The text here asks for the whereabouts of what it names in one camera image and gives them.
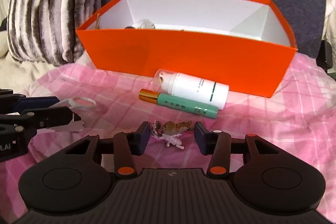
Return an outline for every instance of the gold cap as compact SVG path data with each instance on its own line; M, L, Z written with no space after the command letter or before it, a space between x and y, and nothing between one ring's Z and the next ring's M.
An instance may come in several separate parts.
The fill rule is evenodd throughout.
M142 89L139 92L139 99L157 105L159 95L158 92Z

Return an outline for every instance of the cat figurine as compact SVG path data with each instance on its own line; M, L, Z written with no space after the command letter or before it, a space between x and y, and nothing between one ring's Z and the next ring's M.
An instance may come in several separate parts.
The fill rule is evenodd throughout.
M158 140L165 140L166 146L169 147L170 144L175 145L180 149L184 149L181 145L182 141L179 139L184 132L190 131L192 121L174 123L172 121L166 122L161 129L161 134L158 129L161 127L159 121L155 121L152 125L151 135Z

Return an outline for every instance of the pink checkered fabric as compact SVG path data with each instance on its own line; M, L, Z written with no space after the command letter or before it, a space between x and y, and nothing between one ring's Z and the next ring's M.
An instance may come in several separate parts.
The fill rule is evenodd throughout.
M94 69L91 63L69 64L52 70L32 84L28 96L73 96L92 98L97 106L79 114L86 122L81 133L47 133L30 143L29 154L0 165L0 214L13 221L26 211L18 192L18 180L30 166L87 134L111 137L135 130L143 121L201 121L209 130L222 130L235 138L256 133L316 167L327 188L318 211L336 222L336 82L315 60L296 54L283 81L270 99L230 92L216 120L157 106L138 99L140 89L151 88L151 78ZM202 156L191 133L182 136L184 150L167 148L150 139L143 156L135 156L139 170L151 168L206 168L210 156ZM113 170L110 158L103 165ZM239 155L231 171L242 165Z

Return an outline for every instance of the orange circle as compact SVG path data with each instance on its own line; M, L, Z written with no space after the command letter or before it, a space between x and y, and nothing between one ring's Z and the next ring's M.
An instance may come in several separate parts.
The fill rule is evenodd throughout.
M118 169L118 173L123 176L131 175L134 173L134 169L132 167L120 167Z
M214 166L210 168L210 173L214 175L223 175L226 173L226 168L222 166Z

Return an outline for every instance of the open box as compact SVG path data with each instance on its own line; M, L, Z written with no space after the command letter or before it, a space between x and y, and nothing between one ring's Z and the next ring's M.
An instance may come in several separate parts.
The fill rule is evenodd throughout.
M156 29L125 29L142 19ZM161 68L264 97L297 50L271 0L111 0L76 32L98 69L154 77Z

